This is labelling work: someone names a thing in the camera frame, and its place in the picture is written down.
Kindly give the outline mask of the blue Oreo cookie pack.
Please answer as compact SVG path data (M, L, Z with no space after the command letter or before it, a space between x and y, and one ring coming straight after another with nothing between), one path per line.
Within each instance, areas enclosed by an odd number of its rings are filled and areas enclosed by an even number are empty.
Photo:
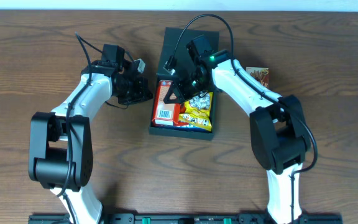
M204 131L204 129L199 128L197 126L193 126L191 124L187 124L184 126L166 126L166 128L179 130L179 131L201 131L201 132Z

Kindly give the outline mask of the red cardboard snack box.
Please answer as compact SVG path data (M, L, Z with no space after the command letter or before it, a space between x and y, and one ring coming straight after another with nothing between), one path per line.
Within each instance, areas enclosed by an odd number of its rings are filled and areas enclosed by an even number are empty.
M158 83L152 115L152 122L156 126L178 126L180 104L166 104L164 102L171 84L171 80L160 80Z

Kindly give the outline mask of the black gift box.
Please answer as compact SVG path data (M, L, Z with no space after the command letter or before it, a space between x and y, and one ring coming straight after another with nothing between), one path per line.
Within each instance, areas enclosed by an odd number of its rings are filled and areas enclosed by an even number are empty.
M213 50L217 50L219 47L219 32L218 31L206 31L206 30L193 30L188 29L183 34L182 38L179 38L182 33L182 29L166 27L165 35L163 40L162 51L160 54L160 61L158 63L156 71L156 81L155 84L158 85L160 80L170 80L172 76L167 73L163 66L165 62L171 56L175 47L177 48L175 58L177 59L177 64L186 69L187 72L192 72L195 70L195 66L191 61L188 50L186 49L186 44L188 44L192 39L205 35L211 44ZM175 129L173 127L163 127L155 126L153 123L149 125L149 133L159 136L170 136L178 138L188 138L188 139L199 139L199 140L212 140L214 137L214 131L197 131L193 129Z

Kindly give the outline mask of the yellow Hacks candy bag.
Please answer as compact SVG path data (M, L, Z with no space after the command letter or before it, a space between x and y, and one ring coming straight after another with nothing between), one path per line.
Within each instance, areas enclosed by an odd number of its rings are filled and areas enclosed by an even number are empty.
M184 110L181 110L178 120L205 131L212 131L213 125L210 120L212 102L212 92L194 96L182 104Z

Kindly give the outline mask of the red Hacks candy bag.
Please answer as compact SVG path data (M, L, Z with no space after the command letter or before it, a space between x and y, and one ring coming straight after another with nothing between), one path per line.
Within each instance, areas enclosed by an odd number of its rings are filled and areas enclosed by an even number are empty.
M183 113L185 113L185 111L186 111L186 107L185 107L185 104L183 103L183 104L181 104L181 106L180 106L180 112L179 112L179 114L183 114ZM188 125L188 123L178 120L178 125L179 125L179 126L185 126L185 125Z

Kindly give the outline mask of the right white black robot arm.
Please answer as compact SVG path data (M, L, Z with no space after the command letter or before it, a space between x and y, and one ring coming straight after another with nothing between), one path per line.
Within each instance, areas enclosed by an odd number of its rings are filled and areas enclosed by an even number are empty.
M173 91L181 101L217 88L227 93L248 115L251 147L267 171L267 212L275 223L295 223L301 216L298 185L306 152L316 143L305 122L299 99L269 90L242 67L227 50L215 52L203 35L186 49L195 71L189 74L177 64L175 54L164 69L174 76Z

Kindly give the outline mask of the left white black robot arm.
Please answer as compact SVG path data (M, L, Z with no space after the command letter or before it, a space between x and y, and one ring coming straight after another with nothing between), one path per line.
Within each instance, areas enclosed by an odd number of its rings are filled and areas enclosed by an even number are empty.
M122 108L152 99L142 76L145 62L118 45L104 45L101 58L89 61L68 98L30 122L28 173L56 195L67 213L31 215L29 223L101 223L103 205L89 183L93 170L90 124L115 96Z

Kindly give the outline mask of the brown Pocky box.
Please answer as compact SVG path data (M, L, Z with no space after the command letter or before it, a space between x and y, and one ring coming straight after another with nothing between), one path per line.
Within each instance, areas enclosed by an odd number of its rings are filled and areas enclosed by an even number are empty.
M270 73L268 68L247 67L246 72L256 79L261 85L269 88Z

